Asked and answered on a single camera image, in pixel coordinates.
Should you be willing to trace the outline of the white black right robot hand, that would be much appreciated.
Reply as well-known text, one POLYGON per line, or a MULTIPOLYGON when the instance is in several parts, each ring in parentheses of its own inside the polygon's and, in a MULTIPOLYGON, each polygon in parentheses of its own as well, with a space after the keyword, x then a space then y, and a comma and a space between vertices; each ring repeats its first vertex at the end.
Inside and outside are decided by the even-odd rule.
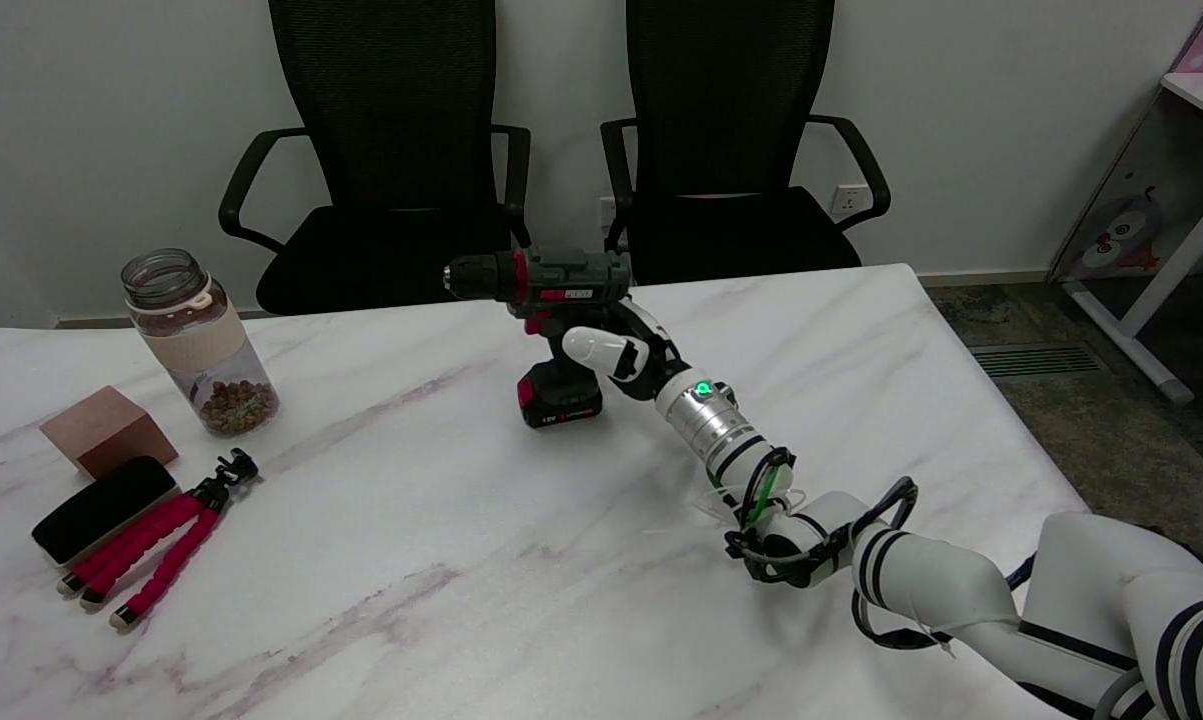
POLYGON ((668 332, 629 294, 605 307, 600 319, 565 331, 563 350, 636 401, 654 400, 675 374, 689 368, 668 332))

